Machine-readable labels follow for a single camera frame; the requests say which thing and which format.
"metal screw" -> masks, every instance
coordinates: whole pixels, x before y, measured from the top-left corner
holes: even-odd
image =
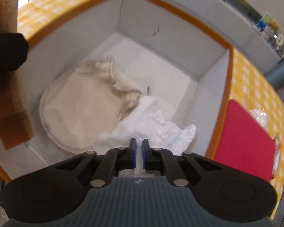
[[[95,188],[100,188],[100,187],[103,187],[105,185],[105,181],[103,181],[101,179],[95,179],[95,180],[91,181],[91,185]]]
[[[185,187],[188,185],[188,181],[183,178],[178,178],[173,182],[173,184],[178,187]]]

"red board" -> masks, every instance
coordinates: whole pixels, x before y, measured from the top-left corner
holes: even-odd
[[[230,100],[215,161],[270,181],[274,142],[236,101]]]

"cream fabric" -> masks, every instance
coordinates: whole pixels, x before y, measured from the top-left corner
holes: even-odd
[[[115,70],[114,60],[87,59],[43,93],[40,118],[48,136],[72,153],[93,149],[137,105],[142,91]]]

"plastic bag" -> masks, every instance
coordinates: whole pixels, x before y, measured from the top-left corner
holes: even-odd
[[[280,141],[279,141],[279,137],[278,135],[276,135],[276,137],[273,139],[274,143],[275,143],[275,154],[274,154],[274,160],[273,160],[273,171],[271,173],[271,179],[274,179],[276,177],[276,173],[278,171],[278,167],[279,167],[279,161],[280,161]]]
[[[258,124],[265,131],[267,131],[267,129],[268,129],[268,125],[267,125],[268,124],[268,115],[264,111],[264,109],[262,109],[262,110],[252,109],[252,110],[249,110],[249,113],[258,122]]]

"yellow checkered pattern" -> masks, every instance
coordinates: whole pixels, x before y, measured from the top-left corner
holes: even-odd
[[[26,39],[53,20],[90,0],[31,0],[18,10],[18,32]]]
[[[264,109],[268,114],[268,135],[279,135],[281,155],[278,172],[270,183],[278,195],[274,217],[284,185],[284,103],[263,75],[238,50],[234,49],[233,72],[229,99],[235,99],[245,109]]]

